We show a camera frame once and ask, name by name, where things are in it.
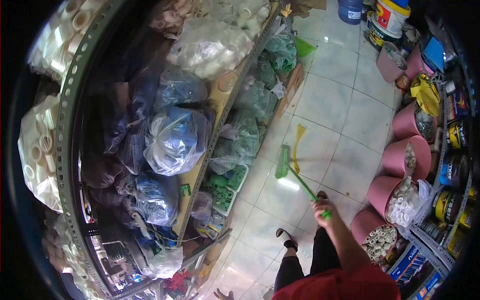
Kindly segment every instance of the blue water jug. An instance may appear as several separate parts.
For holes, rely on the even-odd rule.
[[[363,0],[338,0],[338,16],[348,24],[360,24]]]

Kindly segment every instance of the white tile floor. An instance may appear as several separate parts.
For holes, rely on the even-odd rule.
[[[232,236],[199,299],[214,299],[211,291],[220,288],[233,290],[238,300],[259,300],[274,284],[285,253],[275,238],[277,228],[298,239],[300,263],[310,272],[317,224],[309,197],[292,174],[289,186],[274,177],[278,151],[282,144],[294,145],[297,124],[306,128],[297,159],[307,185],[326,191],[347,225],[369,204],[367,189],[382,172],[399,95],[376,68],[379,52],[363,37],[366,24],[343,23],[337,10],[337,1],[327,0],[326,11],[294,17],[298,36],[317,49],[300,59],[305,80],[268,132],[234,206]]]

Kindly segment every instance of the pink bucket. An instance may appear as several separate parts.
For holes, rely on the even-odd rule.
[[[368,201],[370,201],[370,204],[372,204],[384,220],[385,208],[390,200],[390,195],[402,180],[403,179],[396,177],[379,176],[375,178],[368,187]]]
[[[391,143],[384,150],[382,155],[382,164],[388,174],[403,178],[405,175],[405,151],[410,142],[415,153],[416,165],[412,175],[412,180],[427,178],[432,163],[430,147],[427,141],[419,135],[414,135],[399,142]]]
[[[394,115],[392,126],[393,134],[398,140],[407,139],[414,135],[421,137],[415,123],[415,101]],[[433,134],[431,140],[427,141],[428,143],[432,143],[435,140],[436,131],[437,117],[433,117]]]
[[[386,224],[374,209],[367,207],[353,217],[350,229],[357,243],[362,245],[370,232]]]
[[[413,80],[420,72],[426,73],[429,77],[433,74],[433,71],[421,58],[420,43],[418,43],[407,58],[407,70],[405,74],[410,80]]]
[[[402,65],[399,67],[396,65],[395,61],[390,57],[390,54],[387,52],[387,48],[390,48],[390,51],[396,52],[398,57],[401,59]],[[391,84],[397,79],[404,70],[407,69],[407,62],[403,59],[400,51],[397,50],[396,46],[390,42],[384,42],[382,51],[377,58],[377,69],[380,71],[380,74],[386,82]]]

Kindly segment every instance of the hand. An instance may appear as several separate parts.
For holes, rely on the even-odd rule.
[[[233,298],[233,291],[230,291],[228,293],[228,296],[225,296],[219,288],[216,289],[216,292],[213,292],[213,295],[215,296],[215,298],[217,298],[218,300],[235,300]]]
[[[318,225],[320,225],[321,227],[325,229],[329,228],[334,222],[336,222],[339,219],[335,206],[330,202],[328,202],[327,200],[323,198],[319,198],[317,202],[310,201],[310,203],[312,204],[313,215],[315,216],[315,220],[317,220]],[[325,210],[330,211],[332,215],[329,220],[325,219],[322,216],[322,213]]]

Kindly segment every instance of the yellow bag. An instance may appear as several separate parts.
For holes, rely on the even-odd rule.
[[[417,98],[417,103],[427,114],[438,117],[440,113],[440,96],[434,84],[428,82],[425,74],[415,78],[410,88],[412,97]]]

